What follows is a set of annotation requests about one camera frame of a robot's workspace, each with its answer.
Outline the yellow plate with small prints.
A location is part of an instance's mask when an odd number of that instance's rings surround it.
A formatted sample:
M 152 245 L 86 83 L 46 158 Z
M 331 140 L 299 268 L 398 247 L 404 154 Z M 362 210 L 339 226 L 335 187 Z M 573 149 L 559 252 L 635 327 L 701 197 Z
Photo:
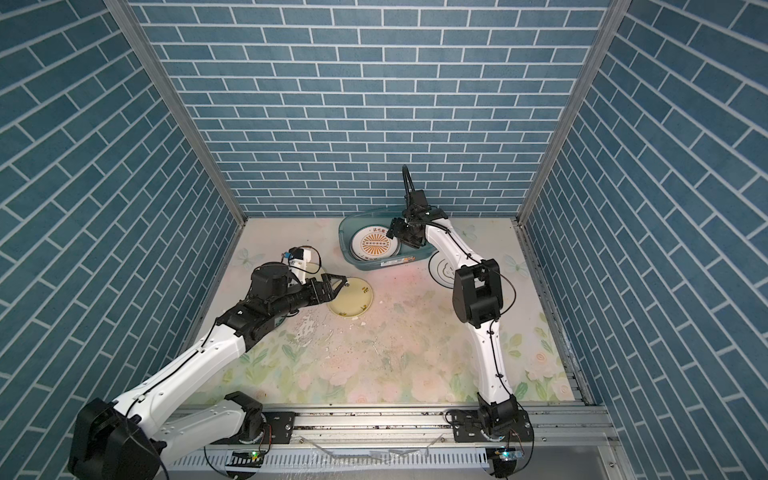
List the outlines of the yellow plate with small prints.
M 364 279 L 351 277 L 338 296 L 328 303 L 328 308 L 337 316 L 353 318 L 368 311 L 373 300 L 373 287 Z

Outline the white plate orange striped rim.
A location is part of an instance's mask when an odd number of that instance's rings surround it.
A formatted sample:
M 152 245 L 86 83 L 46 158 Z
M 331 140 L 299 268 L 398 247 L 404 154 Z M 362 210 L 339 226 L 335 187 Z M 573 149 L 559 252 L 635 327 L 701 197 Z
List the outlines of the white plate orange striped rim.
M 388 228 L 381 225 L 366 226 L 358 230 L 350 241 L 352 255 L 360 261 L 375 261 L 395 256 L 400 244 L 387 236 Z

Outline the teal translucent plastic bin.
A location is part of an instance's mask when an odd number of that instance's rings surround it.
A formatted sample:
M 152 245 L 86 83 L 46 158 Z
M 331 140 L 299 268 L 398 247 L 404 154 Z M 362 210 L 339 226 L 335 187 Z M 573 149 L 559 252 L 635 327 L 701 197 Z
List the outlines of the teal translucent plastic bin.
M 345 260 L 359 270 L 371 271 L 429 259 L 436 252 L 432 245 L 416 249 L 387 236 L 391 221 L 402 210 L 402 206 L 388 206 L 345 217 L 338 227 Z

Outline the white plate black flower outline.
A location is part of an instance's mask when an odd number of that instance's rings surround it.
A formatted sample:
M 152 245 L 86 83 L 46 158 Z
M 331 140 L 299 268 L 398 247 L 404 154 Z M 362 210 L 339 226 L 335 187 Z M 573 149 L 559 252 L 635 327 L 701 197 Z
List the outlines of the white plate black flower outline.
M 436 251 L 430 257 L 428 261 L 428 270 L 431 278 L 439 286 L 446 289 L 453 288 L 455 271 L 442 252 Z

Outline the cream plate with black patch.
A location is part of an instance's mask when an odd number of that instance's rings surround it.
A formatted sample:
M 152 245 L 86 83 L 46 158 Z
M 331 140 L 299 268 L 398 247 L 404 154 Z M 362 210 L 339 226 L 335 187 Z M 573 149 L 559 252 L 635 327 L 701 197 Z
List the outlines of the cream plate with black patch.
M 318 264 L 315 264 L 313 262 L 308 262 L 304 267 L 303 275 L 305 279 L 316 279 L 318 281 L 322 280 L 322 275 L 325 273 L 325 269 L 320 267 Z

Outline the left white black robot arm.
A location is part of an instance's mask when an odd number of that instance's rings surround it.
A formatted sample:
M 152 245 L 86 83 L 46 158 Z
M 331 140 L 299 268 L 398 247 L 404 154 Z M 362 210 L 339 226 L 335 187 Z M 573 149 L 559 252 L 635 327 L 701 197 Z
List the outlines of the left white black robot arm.
M 301 263 L 255 268 L 244 299 L 156 374 L 111 401 L 96 398 L 78 413 L 68 471 L 78 479 L 152 479 L 179 458 L 223 439 L 258 445 L 271 429 L 263 405 L 241 391 L 176 421 L 171 415 L 199 387 L 272 332 L 281 318 L 333 301 L 343 275 L 307 277 Z

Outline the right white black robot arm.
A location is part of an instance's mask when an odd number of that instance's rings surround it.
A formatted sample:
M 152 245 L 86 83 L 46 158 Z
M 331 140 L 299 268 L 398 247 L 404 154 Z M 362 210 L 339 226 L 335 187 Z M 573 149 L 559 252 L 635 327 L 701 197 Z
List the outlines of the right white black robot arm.
M 521 414 L 502 358 L 499 320 L 505 309 L 498 263 L 475 253 L 447 214 L 410 183 L 405 184 L 405 208 L 392 220 L 387 236 L 412 248 L 431 244 L 453 269 L 453 309 L 473 335 L 478 359 L 479 419 L 487 436 L 507 434 Z

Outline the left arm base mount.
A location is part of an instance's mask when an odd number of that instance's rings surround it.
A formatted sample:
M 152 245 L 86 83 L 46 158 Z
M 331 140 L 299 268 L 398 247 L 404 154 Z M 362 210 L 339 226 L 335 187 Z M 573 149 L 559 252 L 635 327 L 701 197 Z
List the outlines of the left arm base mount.
M 295 419 L 296 413 L 292 411 L 249 414 L 234 435 L 216 440 L 214 445 L 289 444 Z

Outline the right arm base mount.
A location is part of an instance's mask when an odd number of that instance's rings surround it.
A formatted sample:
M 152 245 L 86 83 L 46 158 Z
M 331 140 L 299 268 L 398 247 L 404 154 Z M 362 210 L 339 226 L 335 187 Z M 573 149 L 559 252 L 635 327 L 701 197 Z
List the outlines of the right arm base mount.
M 457 443 L 527 443 L 535 438 L 528 413 L 518 409 L 514 415 L 493 420 L 489 413 L 467 409 L 449 409 L 443 418 Z

